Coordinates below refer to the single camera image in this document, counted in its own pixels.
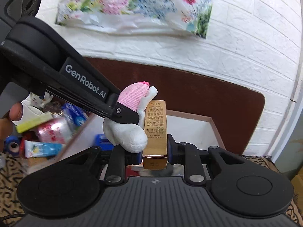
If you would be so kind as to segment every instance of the screw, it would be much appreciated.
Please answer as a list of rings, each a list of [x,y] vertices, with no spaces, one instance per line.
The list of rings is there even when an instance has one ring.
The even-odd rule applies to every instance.
[[[106,178],[106,181],[109,183],[117,183],[121,181],[121,177],[116,175],[110,175]]]
[[[195,175],[191,175],[189,177],[189,180],[191,180],[192,182],[195,182],[195,183],[200,183],[204,180],[204,177],[201,175],[195,174]]]

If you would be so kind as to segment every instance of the pink plush ear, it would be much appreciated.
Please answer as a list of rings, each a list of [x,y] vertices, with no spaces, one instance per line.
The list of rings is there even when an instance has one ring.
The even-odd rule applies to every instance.
[[[127,86],[119,95],[118,102],[137,111],[140,99],[146,96],[149,88],[148,82],[138,82]]]

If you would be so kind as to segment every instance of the floral wall covering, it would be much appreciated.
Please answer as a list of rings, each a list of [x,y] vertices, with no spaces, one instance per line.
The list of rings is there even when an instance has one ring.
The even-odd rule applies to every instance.
[[[107,33],[206,38],[212,0],[61,0],[56,23]]]

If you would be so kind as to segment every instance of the white plush toy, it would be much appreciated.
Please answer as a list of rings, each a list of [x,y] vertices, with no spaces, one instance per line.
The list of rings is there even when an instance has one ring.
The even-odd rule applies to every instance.
[[[139,124],[118,124],[108,118],[103,123],[103,131],[107,139],[115,146],[121,146],[131,153],[139,153],[147,145],[147,136],[143,130],[145,109],[155,98],[158,91],[149,87],[148,82],[138,82],[126,87],[118,98],[118,102],[139,114]]]

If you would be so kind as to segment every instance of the brown wooden board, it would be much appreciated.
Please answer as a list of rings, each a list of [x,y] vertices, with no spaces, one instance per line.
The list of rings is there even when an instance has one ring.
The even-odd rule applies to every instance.
[[[209,116],[227,150],[242,154],[262,113],[265,98],[254,90],[177,69],[87,58],[118,88],[147,81],[173,111]]]

